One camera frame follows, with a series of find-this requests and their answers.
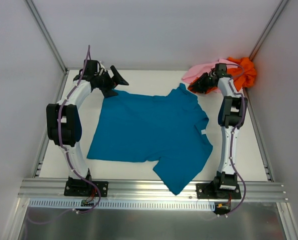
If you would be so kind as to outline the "teal blue t shirt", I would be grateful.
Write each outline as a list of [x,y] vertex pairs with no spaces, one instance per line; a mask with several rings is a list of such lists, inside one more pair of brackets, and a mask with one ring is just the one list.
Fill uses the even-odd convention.
[[119,90],[105,98],[87,158],[155,162],[153,171],[178,195],[204,168],[213,151],[207,114],[184,84],[166,96]]

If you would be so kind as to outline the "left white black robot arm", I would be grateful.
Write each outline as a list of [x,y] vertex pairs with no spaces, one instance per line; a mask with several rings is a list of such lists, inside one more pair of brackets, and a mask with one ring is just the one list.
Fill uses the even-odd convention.
[[46,107],[47,136],[61,149],[68,167],[65,196],[101,196],[80,147],[82,124],[79,108],[95,89],[99,89],[104,98],[117,96],[115,88],[118,85],[127,86],[128,82],[114,65],[106,69],[101,62],[87,59],[73,78],[68,93],[57,103]]

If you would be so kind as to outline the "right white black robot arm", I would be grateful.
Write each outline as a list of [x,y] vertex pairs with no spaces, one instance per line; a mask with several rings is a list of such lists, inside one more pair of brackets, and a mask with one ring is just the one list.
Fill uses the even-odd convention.
[[217,122],[221,127],[221,157],[216,176],[210,183],[196,184],[198,199],[240,200],[241,190],[238,180],[246,184],[236,167],[236,148],[239,131],[244,125],[248,100],[234,85],[234,77],[228,73],[226,63],[217,63],[210,72],[203,73],[188,86],[192,93],[205,94],[217,87],[223,100]]

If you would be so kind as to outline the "pink t shirt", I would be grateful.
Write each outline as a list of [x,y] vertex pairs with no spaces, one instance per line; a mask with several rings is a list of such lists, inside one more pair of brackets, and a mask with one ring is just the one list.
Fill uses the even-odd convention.
[[[241,70],[237,63],[227,59],[219,59],[211,63],[197,64],[191,67],[181,78],[181,80],[186,84],[193,83],[196,79],[201,77],[204,73],[209,73],[215,67],[216,64],[226,64],[227,70],[236,69]],[[217,87],[209,87],[206,91],[194,90],[192,87],[187,86],[187,90],[194,94],[208,94],[210,92],[215,92],[221,94],[221,90]]]

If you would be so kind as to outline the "orange t shirt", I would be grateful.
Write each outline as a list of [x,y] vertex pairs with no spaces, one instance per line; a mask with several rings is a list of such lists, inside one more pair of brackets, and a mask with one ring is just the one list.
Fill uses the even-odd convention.
[[250,88],[255,84],[257,71],[254,63],[248,57],[228,57],[225,60],[238,64],[240,68],[240,70],[238,68],[227,69],[228,74],[233,76],[233,83],[238,91],[241,91],[243,88]]

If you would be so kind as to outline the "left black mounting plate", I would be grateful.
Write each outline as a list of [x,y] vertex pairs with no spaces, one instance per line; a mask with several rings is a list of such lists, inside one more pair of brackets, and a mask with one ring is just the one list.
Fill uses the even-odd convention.
[[[101,197],[107,197],[108,195],[108,181],[92,181],[97,186]],[[99,193],[95,192],[95,187],[83,180],[69,179],[66,181],[64,188],[64,196],[67,197],[98,197]]]

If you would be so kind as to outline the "black mounting plate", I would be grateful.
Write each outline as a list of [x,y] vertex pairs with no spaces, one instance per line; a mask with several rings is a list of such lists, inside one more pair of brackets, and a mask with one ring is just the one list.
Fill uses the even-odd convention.
[[[92,181],[97,186],[101,197],[107,197],[108,195],[108,181]],[[98,197],[99,193],[95,192],[95,187],[83,180],[69,179],[66,181],[64,188],[64,196],[67,197]]]
[[225,200],[225,199],[232,198],[233,200],[240,200],[242,198],[240,186],[238,184],[233,190],[218,189],[213,185],[212,182],[197,183],[195,186],[196,186],[196,195],[198,199]]

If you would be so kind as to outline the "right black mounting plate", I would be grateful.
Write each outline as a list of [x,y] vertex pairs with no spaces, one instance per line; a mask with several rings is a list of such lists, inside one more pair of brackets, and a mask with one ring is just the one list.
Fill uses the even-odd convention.
[[196,195],[198,199],[225,200],[225,199],[232,198],[233,200],[240,200],[242,198],[240,186],[238,184],[233,190],[218,189],[213,185],[212,182],[197,183],[195,186],[196,186]]

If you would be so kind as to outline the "left aluminium corner post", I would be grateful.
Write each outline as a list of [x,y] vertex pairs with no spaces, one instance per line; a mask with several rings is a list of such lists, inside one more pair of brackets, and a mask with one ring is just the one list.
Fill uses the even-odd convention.
[[61,71],[63,73],[66,73],[68,71],[68,68],[66,67],[65,62],[62,59],[62,57],[61,57],[53,39],[52,39],[52,36],[50,35],[50,33],[44,23],[44,20],[43,20],[41,14],[39,13],[37,6],[35,5],[33,0],[24,0],[24,3],[26,4],[35,23],[37,24],[38,29],[41,32],[47,46],[51,50],[51,53],[52,53],[53,57],[55,58],[57,65],[59,66],[59,68],[61,69]]

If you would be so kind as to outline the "aluminium corner post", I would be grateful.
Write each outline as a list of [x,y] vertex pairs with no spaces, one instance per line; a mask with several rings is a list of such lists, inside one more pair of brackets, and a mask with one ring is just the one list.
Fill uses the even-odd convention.
[[50,33],[44,23],[44,20],[43,20],[41,14],[39,13],[37,6],[35,5],[33,0],[24,0],[24,3],[26,4],[35,23],[37,24],[38,29],[41,32],[47,46],[51,50],[51,53],[52,53],[53,57],[55,58],[57,65],[59,66],[59,68],[61,69],[61,71],[63,73],[66,73],[68,71],[68,68],[66,67],[65,62],[62,59],[62,57],[61,57],[53,39],[52,39],[52,36],[50,35]]
[[271,15],[270,19],[268,20],[267,24],[265,25],[263,31],[261,32],[259,38],[257,39],[250,55],[249,59],[251,61],[254,61],[257,54],[259,53],[261,47],[265,43],[266,39],[268,38],[269,34],[271,33],[272,29],[278,22],[279,18],[281,17],[282,13],[284,12],[285,8],[289,4],[290,0],[280,0],[277,7],[273,11],[273,14]]

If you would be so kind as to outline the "right aluminium corner post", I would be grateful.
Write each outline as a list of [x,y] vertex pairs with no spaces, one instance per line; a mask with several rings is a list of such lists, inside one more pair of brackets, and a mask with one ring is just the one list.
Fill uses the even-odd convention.
[[284,12],[285,8],[289,4],[290,0],[280,0],[277,7],[273,11],[273,14],[271,15],[270,19],[268,20],[267,24],[265,25],[263,31],[261,32],[259,38],[257,39],[250,55],[249,59],[251,61],[254,61],[257,54],[259,53],[261,47],[265,43],[266,39],[268,38],[269,34],[271,33],[272,29],[278,22],[279,18],[281,17],[282,13]]

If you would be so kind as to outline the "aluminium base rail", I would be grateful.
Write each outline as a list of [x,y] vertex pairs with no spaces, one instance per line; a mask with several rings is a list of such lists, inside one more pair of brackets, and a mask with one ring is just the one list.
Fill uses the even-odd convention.
[[[17,196],[27,198],[62,198],[65,191],[65,178],[25,178]],[[109,179],[105,190],[106,199],[117,200],[149,200],[149,201],[189,201],[197,200],[203,193],[198,182],[190,182],[181,193],[174,195],[162,181],[159,180],[120,180]],[[285,186],[279,182],[247,181],[246,193],[240,184],[240,192],[246,202],[278,202],[289,201]]]

